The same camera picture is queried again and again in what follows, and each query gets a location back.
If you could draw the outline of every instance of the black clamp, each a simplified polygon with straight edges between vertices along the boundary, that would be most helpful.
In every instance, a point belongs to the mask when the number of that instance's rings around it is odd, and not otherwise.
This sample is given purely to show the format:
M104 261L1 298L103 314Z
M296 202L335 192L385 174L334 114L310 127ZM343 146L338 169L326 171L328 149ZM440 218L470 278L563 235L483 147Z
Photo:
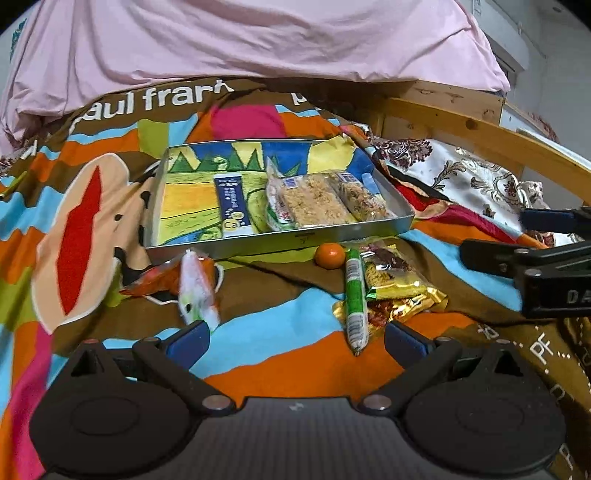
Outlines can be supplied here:
M589 238L591 210L536 210L521 213L525 229ZM512 278L526 318L591 315L591 241L536 250L522 245L464 240L460 260L469 270Z
M330 478L358 478L342 467L343 448L363 467L383 463L380 478L392 480L551 478L564 418L512 345L465 349L398 322L384 341L405 371L357 408L347 398L252 397L236 408L187 369L209 346L205 322L131 349L87 340L41 399L31 440L46 480L275 478L303 462L311 478L326 478L326 465Z

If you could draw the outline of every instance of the blue gripper pad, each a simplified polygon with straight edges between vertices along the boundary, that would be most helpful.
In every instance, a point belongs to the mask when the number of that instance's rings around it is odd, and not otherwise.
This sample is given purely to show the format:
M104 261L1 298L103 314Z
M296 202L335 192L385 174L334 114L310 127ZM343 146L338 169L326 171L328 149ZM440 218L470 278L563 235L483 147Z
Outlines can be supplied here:
M189 369L209 349L209 325L197 321L168 337L165 354L177 365Z
M431 340L396 321L386 325L384 346L388 354L404 369L414 365L434 349Z

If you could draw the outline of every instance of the pink patch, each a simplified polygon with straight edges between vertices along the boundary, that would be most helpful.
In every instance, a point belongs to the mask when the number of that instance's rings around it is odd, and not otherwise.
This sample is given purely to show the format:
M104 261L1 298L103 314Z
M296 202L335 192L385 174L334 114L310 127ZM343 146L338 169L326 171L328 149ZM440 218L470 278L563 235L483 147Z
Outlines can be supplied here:
M493 237L499 242L516 244L517 241L510 237L504 230L489 222L477 213L468 210L461 205L450 205L441 215L430 218L428 221L437 223L453 223L455 225L475 226L481 232Z
M8 407L12 411L12 442L15 465L21 480L39 478L44 468L29 437L29 422L46 391L51 364L51 337L37 325L35 357L15 385Z
M216 140L287 138L274 105L239 105L212 112L211 126Z

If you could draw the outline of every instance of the blue package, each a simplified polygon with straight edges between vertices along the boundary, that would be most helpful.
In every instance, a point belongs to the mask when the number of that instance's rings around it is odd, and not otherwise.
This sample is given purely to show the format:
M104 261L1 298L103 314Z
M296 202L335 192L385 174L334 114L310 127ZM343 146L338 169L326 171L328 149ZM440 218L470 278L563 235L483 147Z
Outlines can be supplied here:
M213 182L222 217L222 235L227 237L254 234L242 191L242 175L219 173L213 176Z

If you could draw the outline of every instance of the green tree drawing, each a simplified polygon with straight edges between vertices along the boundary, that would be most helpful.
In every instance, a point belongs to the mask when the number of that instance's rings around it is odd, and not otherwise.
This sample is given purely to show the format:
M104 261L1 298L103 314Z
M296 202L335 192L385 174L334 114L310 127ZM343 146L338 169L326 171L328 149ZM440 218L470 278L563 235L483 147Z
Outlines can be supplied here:
M217 165L213 162L213 155L207 154L197 166L196 171L216 171Z
M232 147L232 153L230 153L230 156L228 157L228 170L244 170L244 165L234 147Z
M261 165L258 162L258 153L257 151L253 151L251 155L251 159L248 161L248 165L246 166L247 170L255 170L255 171L262 171Z
M177 159L173 163L173 167L170 169L169 173L191 173L193 168L191 164L187 161L187 157L183 155L183 152L178 154Z

